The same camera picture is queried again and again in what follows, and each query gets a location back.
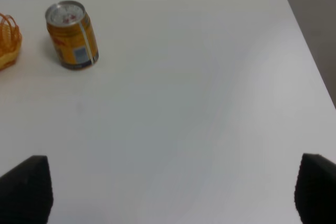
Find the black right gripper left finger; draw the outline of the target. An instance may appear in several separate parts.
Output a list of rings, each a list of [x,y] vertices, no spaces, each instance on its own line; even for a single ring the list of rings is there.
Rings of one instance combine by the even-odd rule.
[[[52,190],[47,156],[24,160],[1,176],[1,223],[47,223]]]

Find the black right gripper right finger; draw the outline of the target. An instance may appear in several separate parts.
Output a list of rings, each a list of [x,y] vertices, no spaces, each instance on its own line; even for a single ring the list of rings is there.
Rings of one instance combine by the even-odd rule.
[[[335,163],[319,154],[304,153],[294,200],[302,223],[335,223]]]

